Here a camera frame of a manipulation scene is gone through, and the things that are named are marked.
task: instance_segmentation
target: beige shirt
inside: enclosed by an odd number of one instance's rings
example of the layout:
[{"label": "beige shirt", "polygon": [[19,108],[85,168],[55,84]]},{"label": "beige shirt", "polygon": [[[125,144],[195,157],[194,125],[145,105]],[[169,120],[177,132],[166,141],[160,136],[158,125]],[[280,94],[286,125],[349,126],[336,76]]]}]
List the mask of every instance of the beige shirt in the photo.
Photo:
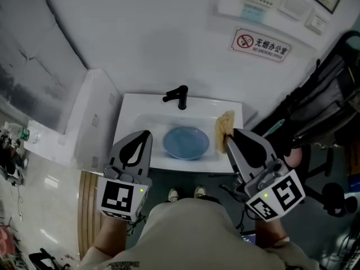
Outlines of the beige shirt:
[{"label": "beige shirt", "polygon": [[136,246],[114,258],[92,247],[79,268],[259,270],[288,266],[319,269],[292,242],[269,249],[245,242],[223,206],[189,198],[154,207]]}]

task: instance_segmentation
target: shoe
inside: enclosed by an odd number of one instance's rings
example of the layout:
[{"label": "shoe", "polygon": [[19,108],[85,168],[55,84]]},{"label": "shoe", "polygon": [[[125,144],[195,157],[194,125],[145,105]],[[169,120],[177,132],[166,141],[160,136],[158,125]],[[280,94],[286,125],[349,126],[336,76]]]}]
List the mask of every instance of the shoe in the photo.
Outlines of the shoe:
[{"label": "shoe", "polygon": [[177,202],[177,201],[179,201],[179,199],[180,199],[180,197],[179,197],[178,191],[176,191],[175,188],[172,188],[169,192],[168,200],[170,202]]},{"label": "shoe", "polygon": [[200,198],[206,195],[206,189],[204,186],[197,186],[195,192],[193,193],[194,198]]}]

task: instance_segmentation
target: white sink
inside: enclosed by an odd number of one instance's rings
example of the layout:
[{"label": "white sink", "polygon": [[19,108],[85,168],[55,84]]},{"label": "white sink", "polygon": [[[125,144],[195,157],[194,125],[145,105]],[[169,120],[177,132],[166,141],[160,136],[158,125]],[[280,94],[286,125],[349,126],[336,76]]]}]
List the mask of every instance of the white sink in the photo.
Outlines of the white sink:
[{"label": "white sink", "polygon": [[[178,108],[178,100],[163,102],[163,95],[125,94],[121,106],[114,144],[136,131],[149,130],[153,136],[150,167],[211,173],[232,173],[226,154],[217,150],[215,121],[225,111],[235,111],[235,128],[242,128],[242,104],[204,98],[187,98],[185,110]],[[202,130],[210,141],[201,158],[183,161],[171,157],[163,146],[164,136],[173,128],[193,126]]]}]

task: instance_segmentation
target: person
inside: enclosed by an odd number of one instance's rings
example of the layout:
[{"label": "person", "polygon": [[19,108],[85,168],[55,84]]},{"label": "person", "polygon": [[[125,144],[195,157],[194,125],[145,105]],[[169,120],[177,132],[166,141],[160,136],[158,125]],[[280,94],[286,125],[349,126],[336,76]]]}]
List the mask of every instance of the person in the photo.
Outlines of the person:
[{"label": "person", "polygon": [[106,218],[79,269],[319,269],[289,241],[279,219],[257,220],[253,245],[204,187],[181,200],[171,189],[168,200],[152,209],[137,244],[128,250],[127,222]]}]

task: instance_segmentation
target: floor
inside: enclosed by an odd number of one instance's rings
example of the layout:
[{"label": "floor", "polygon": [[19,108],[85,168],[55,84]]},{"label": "floor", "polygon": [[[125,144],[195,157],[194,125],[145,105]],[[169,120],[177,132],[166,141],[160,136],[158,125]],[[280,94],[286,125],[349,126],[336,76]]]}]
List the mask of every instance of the floor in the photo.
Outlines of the floor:
[{"label": "floor", "polygon": [[[81,171],[58,165],[29,153],[24,184],[12,187],[0,179],[0,195],[4,204],[5,224],[21,240],[23,256],[44,248],[61,264],[73,269],[79,264],[78,191]],[[18,203],[19,193],[23,203]],[[30,269],[31,262],[25,261]]]},{"label": "floor", "polygon": [[[334,166],[331,177],[318,175],[311,178],[307,185],[317,191],[328,182],[347,186],[345,173],[345,154],[342,149],[334,151]],[[314,150],[312,167],[322,164],[326,151]],[[172,187],[184,190],[183,197],[191,197],[197,185],[204,185],[208,195],[217,197],[227,209],[234,225],[241,219],[242,205],[235,201],[218,185],[231,186],[231,176],[212,177],[206,174],[177,173],[151,169],[149,176],[153,180],[153,188],[142,214],[148,215],[157,204],[167,199]],[[11,226],[18,231],[16,236],[21,240],[25,256],[45,248],[61,263],[69,263],[76,268],[79,263],[77,235],[77,207],[80,171],[71,170],[43,159],[35,154],[29,154],[29,166],[26,171],[24,185],[12,187],[8,182],[0,180],[0,198],[5,209],[6,224],[12,217]],[[18,190],[23,203],[19,204]],[[337,251],[341,237],[347,233],[353,215],[335,218],[327,215],[322,205],[305,198],[305,203],[298,205],[282,221],[290,238],[297,243],[310,257],[321,260],[323,257]],[[254,222],[244,219],[245,231],[254,229]],[[128,238],[127,247],[135,245],[141,233],[143,223],[140,223],[133,236]],[[337,269],[336,263],[327,265],[328,269]]]}]

